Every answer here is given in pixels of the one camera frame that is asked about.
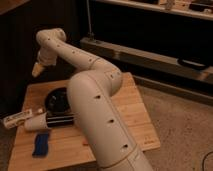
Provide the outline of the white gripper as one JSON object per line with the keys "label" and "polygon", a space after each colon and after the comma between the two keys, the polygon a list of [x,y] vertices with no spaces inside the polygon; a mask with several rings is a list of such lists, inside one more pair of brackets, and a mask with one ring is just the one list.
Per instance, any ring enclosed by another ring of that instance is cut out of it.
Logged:
{"label": "white gripper", "polygon": [[32,70],[33,77],[38,77],[44,71],[43,66],[55,66],[57,63],[57,55],[47,50],[40,50],[38,52],[37,60],[39,63],[36,62],[34,64]]}

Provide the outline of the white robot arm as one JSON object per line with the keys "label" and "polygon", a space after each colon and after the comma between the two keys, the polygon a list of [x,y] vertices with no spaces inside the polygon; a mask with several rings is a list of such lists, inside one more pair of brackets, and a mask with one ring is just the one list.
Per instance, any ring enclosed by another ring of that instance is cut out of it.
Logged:
{"label": "white robot arm", "polygon": [[121,70],[109,61],[66,42],[60,28],[40,30],[32,75],[62,58],[78,72],[67,85],[68,102],[101,171],[154,171],[111,97],[122,86]]}

